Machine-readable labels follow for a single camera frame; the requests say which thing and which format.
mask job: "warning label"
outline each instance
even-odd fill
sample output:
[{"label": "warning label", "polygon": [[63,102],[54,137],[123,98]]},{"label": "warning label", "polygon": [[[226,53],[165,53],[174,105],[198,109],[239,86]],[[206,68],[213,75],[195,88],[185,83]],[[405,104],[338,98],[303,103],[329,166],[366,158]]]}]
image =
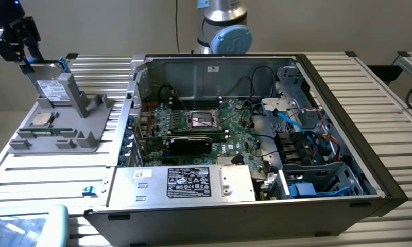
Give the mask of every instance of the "warning label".
[{"label": "warning label", "polygon": [[210,168],[170,168],[167,196],[170,198],[213,196]]},{"label": "warning label", "polygon": [[38,81],[50,101],[70,101],[67,91],[59,81]]}]

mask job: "metal rail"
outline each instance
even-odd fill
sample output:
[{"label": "metal rail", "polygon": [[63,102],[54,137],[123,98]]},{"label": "metal rail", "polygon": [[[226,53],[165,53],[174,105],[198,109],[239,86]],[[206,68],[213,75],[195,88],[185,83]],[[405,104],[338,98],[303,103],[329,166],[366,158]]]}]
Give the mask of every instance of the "metal rail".
[{"label": "metal rail", "polygon": [[[366,218],[338,237],[207,244],[202,245],[203,247],[412,246],[412,111],[406,108],[405,103],[358,58],[349,57],[345,53],[318,53],[307,56],[409,195],[410,201],[385,217]],[[107,92],[110,97],[118,100],[103,137],[107,141],[114,138],[122,102],[131,80],[130,61],[129,56],[79,56],[72,66],[80,88],[89,94]],[[102,170],[106,169],[103,166],[109,161],[105,155],[109,156],[107,153],[102,153],[80,155],[71,159],[56,156],[48,163],[46,156],[27,159],[27,157],[7,155],[0,162],[0,197],[11,192],[14,195],[8,195],[8,200],[15,201],[15,198],[22,198],[19,203],[35,200],[36,203],[63,203],[68,207],[82,208],[95,205],[98,198],[83,198],[80,192],[83,186],[91,185],[90,182],[99,186],[105,179],[106,173]],[[27,174],[31,176],[36,174],[39,178],[50,181],[34,183],[26,178]],[[70,226],[68,246],[110,246],[105,237],[79,215],[72,215]]]}]

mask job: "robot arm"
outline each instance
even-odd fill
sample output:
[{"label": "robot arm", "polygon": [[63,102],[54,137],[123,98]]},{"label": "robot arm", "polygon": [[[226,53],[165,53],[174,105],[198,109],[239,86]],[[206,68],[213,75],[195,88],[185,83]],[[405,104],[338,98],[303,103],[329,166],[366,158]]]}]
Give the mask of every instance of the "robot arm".
[{"label": "robot arm", "polygon": [[19,0],[0,0],[0,55],[20,65],[24,74],[34,72],[26,56],[28,47],[35,60],[44,61],[39,50],[40,34],[32,17],[26,17]]},{"label": "robot arm", "polygon": [[253,34],[246,25],[247,8],[241,0],[198,0],[199,53],[247,53]]}]

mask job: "white wall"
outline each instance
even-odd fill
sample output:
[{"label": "white wall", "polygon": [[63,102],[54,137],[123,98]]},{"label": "white wall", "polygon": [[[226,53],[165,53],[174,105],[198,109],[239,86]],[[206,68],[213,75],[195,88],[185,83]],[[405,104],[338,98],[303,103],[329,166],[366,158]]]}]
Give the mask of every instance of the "white wall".
[{"label": "white wall", "polygon": [[[22,0],[34,16],[46,58],[70,52],[177,52],[175,0]],[[251,52],[358,52],[370,64],[412,51],[412,0],[246,0]],[[179,0],[181,49],[195,48],[197,0]],[[406,85],[394,85],[405,92]],[[27,110],[35,91],[0,57],[0,110]]]}]

